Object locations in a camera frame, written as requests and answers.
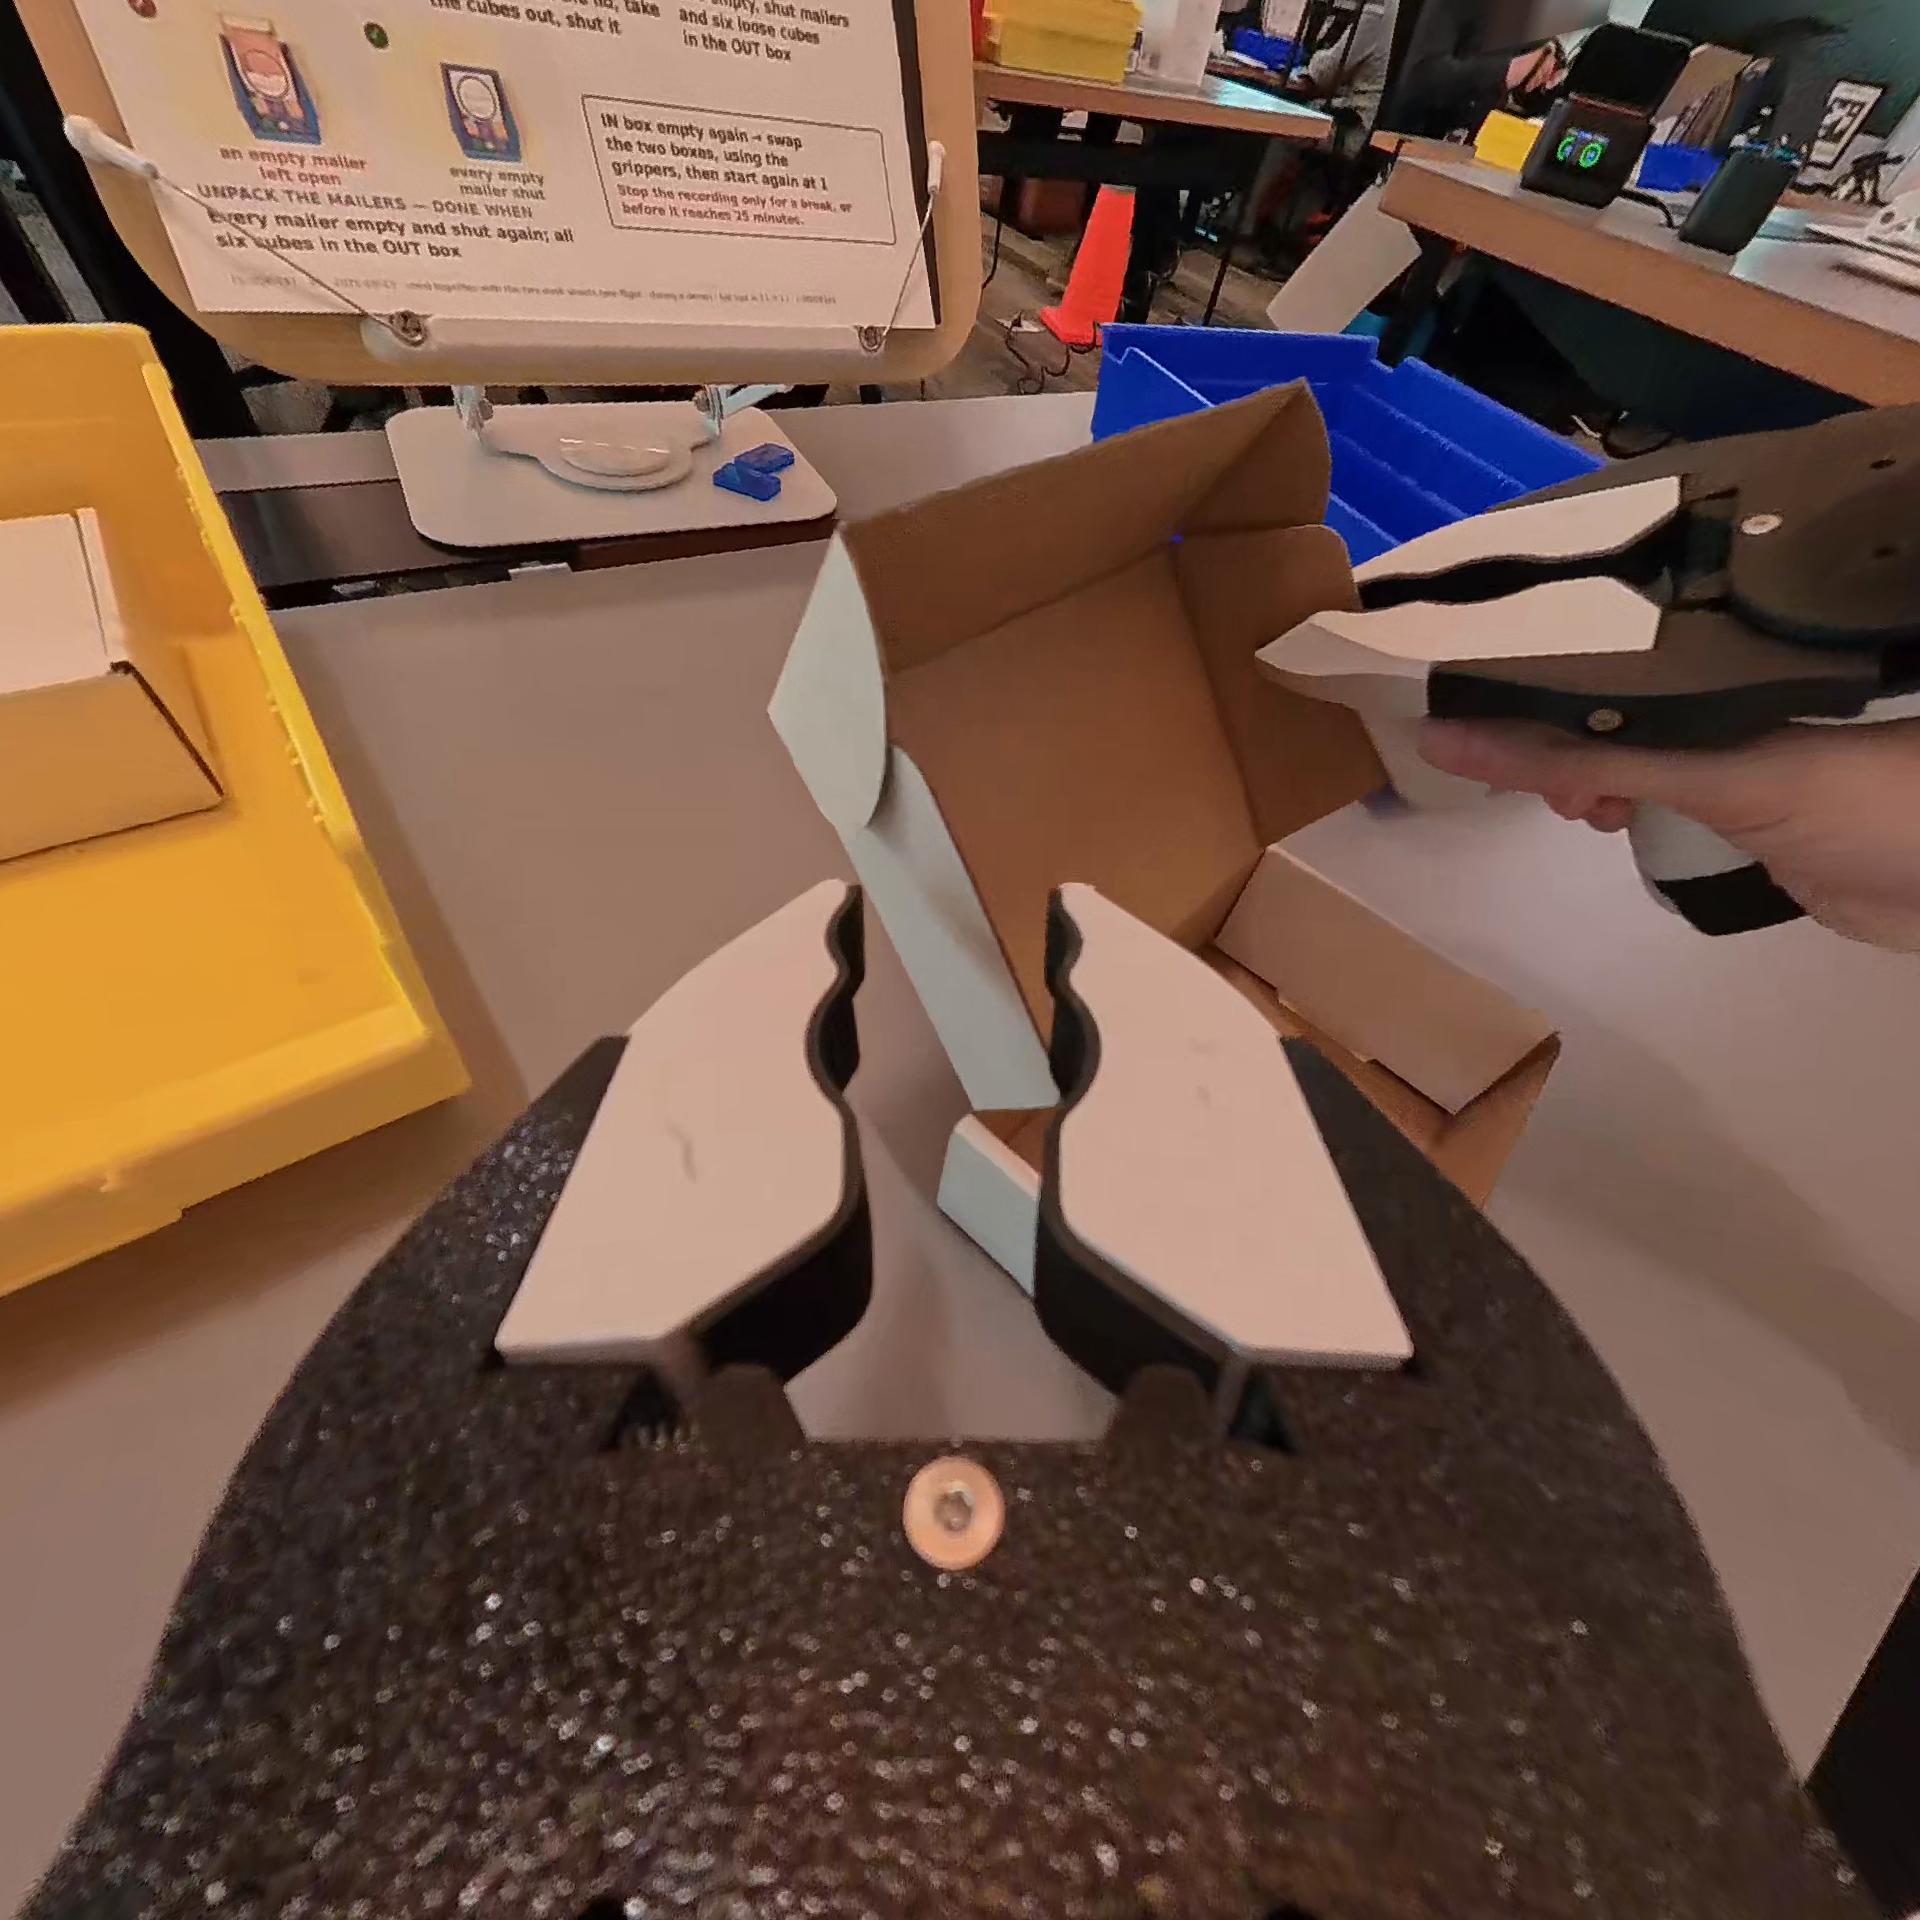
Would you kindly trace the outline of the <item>black device with green display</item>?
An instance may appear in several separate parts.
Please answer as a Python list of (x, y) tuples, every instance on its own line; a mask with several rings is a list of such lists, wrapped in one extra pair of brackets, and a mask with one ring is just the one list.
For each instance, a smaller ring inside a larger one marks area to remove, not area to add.
[(1651, 114), (1584, 95), (1548, 112), (1520, 173), (1524, 192), (1606, 209), (1627, 190), (1651, 136)]

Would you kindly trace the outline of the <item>blue plastic bin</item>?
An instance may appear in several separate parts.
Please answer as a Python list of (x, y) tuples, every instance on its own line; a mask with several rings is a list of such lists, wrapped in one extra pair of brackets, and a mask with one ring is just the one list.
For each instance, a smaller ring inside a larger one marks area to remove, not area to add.
[(1101, 351), (1095, 442), (1305, 381), (1333, 445), (1325, 521), (1357, 564), (1600, 466), (1420, 359), (1383, 364), (1373, 337), (1113, 324)]

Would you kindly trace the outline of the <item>black cylinder speaker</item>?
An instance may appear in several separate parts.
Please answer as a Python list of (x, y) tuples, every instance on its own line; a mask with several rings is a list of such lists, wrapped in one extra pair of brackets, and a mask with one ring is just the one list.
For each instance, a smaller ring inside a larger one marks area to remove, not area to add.
[(1730, 150), (1696, 194), (1676, 237), (1722, 258), (1741, 253), (1764, 228), (1804, 165), (1797, 148)]

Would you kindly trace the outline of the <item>white sign stand base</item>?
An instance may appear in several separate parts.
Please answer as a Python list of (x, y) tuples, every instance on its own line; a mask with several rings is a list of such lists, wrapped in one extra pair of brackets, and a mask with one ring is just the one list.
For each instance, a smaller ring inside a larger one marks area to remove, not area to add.
[[(475, 429), (434, 405), (397, 414), (386, 440), (418, 535), (460, 552), (788, 532), (837, 516), (830, 481), (762, 407), (711, 426), (691, 398), (504, 402)], [(779, 499), (713, 485), (766, 442), (797, 455)]]

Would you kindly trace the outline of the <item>orange traffic cone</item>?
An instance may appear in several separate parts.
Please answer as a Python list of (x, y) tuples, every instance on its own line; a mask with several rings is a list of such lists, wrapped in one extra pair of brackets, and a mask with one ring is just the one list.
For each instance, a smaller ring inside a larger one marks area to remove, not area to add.
[(1130, 270), (1139, 192), (1124, 183), (1098, 188), (1075, 263), (1057, 306), (1040, 310), (1042, 328), (1072, 351), (1098, 348), (1118, 320)]

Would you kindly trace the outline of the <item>white flat panel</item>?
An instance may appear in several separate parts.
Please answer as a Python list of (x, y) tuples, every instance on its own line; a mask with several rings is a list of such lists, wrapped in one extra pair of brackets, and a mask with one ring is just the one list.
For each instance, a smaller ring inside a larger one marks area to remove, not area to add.
[(1268, 306), (1268, 324), (1286, 334), (1345, 334), (1421, 257), (1413, 228), (1383, 212), (1379, 180), (1286, 280)]

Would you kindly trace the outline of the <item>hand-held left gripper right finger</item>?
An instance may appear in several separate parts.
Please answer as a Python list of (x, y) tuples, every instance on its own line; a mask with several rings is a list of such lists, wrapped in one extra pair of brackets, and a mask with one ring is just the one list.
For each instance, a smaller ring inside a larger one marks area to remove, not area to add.
[(1216, 1427), (1277, 1427), (1281, 1370), (1397, 1373), (1416, 1346), (1284, 1038), (1095, 887), (1047, 910), (1042, 1329), (1118, 1399), (1196, 1384)]

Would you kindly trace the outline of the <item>wooden background table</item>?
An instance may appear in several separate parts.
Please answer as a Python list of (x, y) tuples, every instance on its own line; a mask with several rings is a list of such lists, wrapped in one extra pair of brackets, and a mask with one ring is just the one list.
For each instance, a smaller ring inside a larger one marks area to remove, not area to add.
[(1020, 66), (975, 63), (976, 101), (1002, 107), (1107, 116), (1140, 125), (1202, 129), (1329, 148), (1333, 116), (1252, 83), (1205, 74), (1199, 85), (1165, 85), (1140, 76), (1102, 83)]
[(1381, 212), (1416, 232), (1550, 280), (1872, 407), (1919, 398), (1919, 300), (1841, 248), (1759, 238), (1724, 258), (1643, 205), (1590, 209), (1474, 161), (1395, 161)]

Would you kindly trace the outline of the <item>rounded wooden sign board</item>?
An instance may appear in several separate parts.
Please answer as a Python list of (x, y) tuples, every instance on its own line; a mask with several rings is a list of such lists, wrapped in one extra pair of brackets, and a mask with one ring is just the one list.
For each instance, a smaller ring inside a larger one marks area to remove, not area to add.
[(76, 14), (85, 2), (5, 4), (53, 96), (55, 151), (78, 158), (109, 225), (162, 294), (217, 344), (331, 386), (647, 386), (689, 381), (902, 381), (948, 367), (978, 298), (976, 99), (957, 4), (913, 4), (926, 131), (926, 263), (934, 321), (770, 328), (640, 324), (425, 324), (411, 312), (207, 314), (182, 275), (159, 202), (156, 163), (130, 148), (104, 74)]

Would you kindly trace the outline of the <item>yellow background bin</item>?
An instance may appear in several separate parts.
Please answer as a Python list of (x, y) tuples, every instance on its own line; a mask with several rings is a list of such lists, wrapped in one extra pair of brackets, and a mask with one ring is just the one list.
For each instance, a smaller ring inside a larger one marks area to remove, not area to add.
[(1139, 50), (1140, 2), (982, 2), (980, 47), (993, 66), (1122, 83)]

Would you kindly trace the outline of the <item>printed instruction sheet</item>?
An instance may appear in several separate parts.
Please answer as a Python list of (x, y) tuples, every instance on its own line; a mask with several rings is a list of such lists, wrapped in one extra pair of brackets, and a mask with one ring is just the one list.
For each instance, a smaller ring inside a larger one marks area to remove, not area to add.
[(934, 321), (913, 4), (76, 14), (205, 314)]

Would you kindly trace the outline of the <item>white cardboard mailer box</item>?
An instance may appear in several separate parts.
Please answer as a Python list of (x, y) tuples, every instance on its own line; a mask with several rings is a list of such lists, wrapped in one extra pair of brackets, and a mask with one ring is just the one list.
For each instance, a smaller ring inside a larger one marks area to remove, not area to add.
[(179, 644), (118, 591), (100, 516), (2, 527), (2, 860), (148, 829), (224, 801)]
[(1257, 653), (1352, 604), (1292, 381), (846, 521), (770, 701), (967, 1097), (943, 1213), (1035, 1284), (1053, 892), (1085, 880), (1312, 1042), (1485, 1207), (1561, 1038), (1289, 840), (1383, 766)]

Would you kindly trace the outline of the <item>person's right hand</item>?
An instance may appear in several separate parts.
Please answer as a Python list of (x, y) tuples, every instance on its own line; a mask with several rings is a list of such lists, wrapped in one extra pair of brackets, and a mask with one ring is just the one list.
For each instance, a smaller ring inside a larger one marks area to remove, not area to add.
[(1741, 749), (1657, 752), (1524, 725), (1427, 723), (1443, 774), (1535, 795), (1600, 833), (1648, 805), (1762, 863), (1844, 939), (1919, 952), (1919, 723), (1801, 726)]

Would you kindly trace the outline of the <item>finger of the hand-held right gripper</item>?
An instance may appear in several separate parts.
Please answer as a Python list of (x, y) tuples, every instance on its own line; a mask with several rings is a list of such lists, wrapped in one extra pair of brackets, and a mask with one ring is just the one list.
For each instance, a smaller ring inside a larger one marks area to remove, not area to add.
[(1677, 475), (1512, 503), (1363, 562), (1356, 594), (1363, 609), (1385, 612), (1488, 606), (1586, 579), (1633, 583), (1648, 555), (1661, 555), (1682, 508)]
[(1256, 657), (1261, 675), (1363, 718), (1425, 718), (1454, 664), (1646, 653), (1662, 607), (1621, 583), (1550, 583), (1485, 604), (1319, 612)]

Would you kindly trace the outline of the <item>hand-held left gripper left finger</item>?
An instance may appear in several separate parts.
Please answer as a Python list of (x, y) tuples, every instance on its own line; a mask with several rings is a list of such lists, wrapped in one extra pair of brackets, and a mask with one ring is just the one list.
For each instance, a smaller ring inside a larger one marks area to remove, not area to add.
[(626, 1032), (492, 1335), (504, 1365), (636, 1367), (689, 1401), (733, 1367), (794, 1384), (860, 1325), (864, 974), (864, 893), (823, 880)]

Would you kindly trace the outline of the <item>yellow plastic bin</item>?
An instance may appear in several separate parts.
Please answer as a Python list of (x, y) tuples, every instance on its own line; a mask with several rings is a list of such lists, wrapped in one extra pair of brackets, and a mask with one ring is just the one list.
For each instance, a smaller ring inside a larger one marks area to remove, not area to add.
[(2, 337), (2, 523), (100, 516), (224, 801), (2, 860), (2, 1288), (469, 1088), (145, 333)]

